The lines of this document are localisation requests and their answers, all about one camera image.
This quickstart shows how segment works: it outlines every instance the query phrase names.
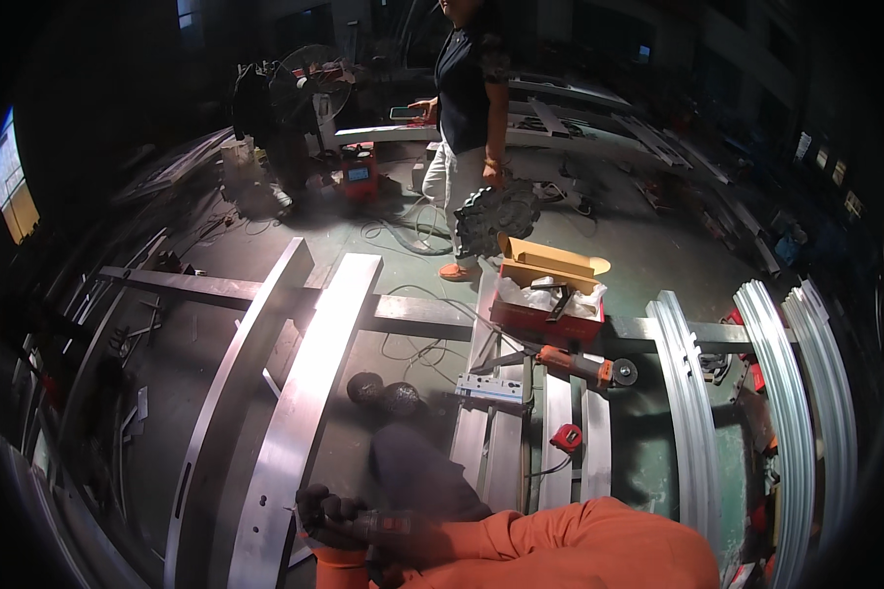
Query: dark pants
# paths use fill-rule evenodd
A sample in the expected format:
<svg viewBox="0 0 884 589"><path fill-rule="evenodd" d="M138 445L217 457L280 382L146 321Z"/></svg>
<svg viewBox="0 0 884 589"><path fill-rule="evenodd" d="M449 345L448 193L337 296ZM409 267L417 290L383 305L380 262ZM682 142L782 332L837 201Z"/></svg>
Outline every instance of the dark pants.
<svg viewBox="0 0 884 589"><path fill-rule="evenodd" d="M435 521L480 521L491 514L462 476L465 467L400 423L377 432L369 460L390 509L413 510Z"/></svg>

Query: digital display screen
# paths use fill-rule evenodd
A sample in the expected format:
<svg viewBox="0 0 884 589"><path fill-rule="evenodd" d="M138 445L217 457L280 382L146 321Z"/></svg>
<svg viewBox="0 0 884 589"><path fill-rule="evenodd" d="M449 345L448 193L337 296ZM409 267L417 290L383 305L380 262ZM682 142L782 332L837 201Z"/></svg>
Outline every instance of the digital display screen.
<svg viewBox="0 0 884 589"><path fill-rule="evenodd" d="M347 180L348 182L355 182L357 180L365 180L370 177L370 171L367 168L351 168L347 171Z"/></svg>

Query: open box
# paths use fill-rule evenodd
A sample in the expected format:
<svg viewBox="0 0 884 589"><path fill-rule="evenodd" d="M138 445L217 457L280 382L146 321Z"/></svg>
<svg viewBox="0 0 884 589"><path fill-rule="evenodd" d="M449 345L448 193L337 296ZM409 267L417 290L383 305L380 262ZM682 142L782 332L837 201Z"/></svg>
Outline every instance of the open box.
<svg viewBox="0 0 884 589"><path fill-rule="evenodd" d="M570 288L588 294L600 283L594 276L610 267L609 262L600 257L508 238L504 233L497 236L497 243L504 253L500 276L514 280L521 289L530 287L530 282L537 278L551 276L555 282L565 282ZM549 314L548 311L505 302L499 295L495 295L491 305L493 322L537 335L543 343L562 348L568 348L570 341L591 342L600 333L604 319L602 301L596 320L562 315L555 323L547 323Z"/></svg>

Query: woman's hand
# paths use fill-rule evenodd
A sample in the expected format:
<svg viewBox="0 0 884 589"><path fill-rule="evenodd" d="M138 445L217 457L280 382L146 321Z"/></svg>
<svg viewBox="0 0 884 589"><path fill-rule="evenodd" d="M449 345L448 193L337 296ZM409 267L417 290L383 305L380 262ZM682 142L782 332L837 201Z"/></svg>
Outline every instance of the woman's hand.
<svg viewBox="0 0 884 589"><path fill-rule="evenodd" d="M410 108L422 108L422 110L426 113L421 117L417 117L413 119L414 124L436 124L436 114L438 113L439 108L439 97L432 100L420 100L417 103L412 103L409 106Z"/></svg>
<svg viewBox="0 0 884 589"><path fill-rule="evenodd" d="M485 160L482 177L484 182L490 186L494 186L498 190L504 188L504 174L501 172L501 166L498 162Z"/></svg>

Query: standing woman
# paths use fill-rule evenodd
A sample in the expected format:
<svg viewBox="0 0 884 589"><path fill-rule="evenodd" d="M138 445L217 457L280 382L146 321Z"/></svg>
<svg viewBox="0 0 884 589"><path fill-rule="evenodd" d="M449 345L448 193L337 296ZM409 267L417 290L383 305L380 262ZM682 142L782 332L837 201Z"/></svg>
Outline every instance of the standing woman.
<svg viewBox="0 0 884 589"><path fill-rule="evenodd" d="M439 0L454 24L436 62L438 96L410 105L436 122L442 145L426 172L422 193L445 207L452 248L455 209L484 184L502 187L501 159L507 133L507 75L510 60L501 38L500 15L494 0ZM481 274L475 256L456 259L439 269L452 282Z"/></svg>

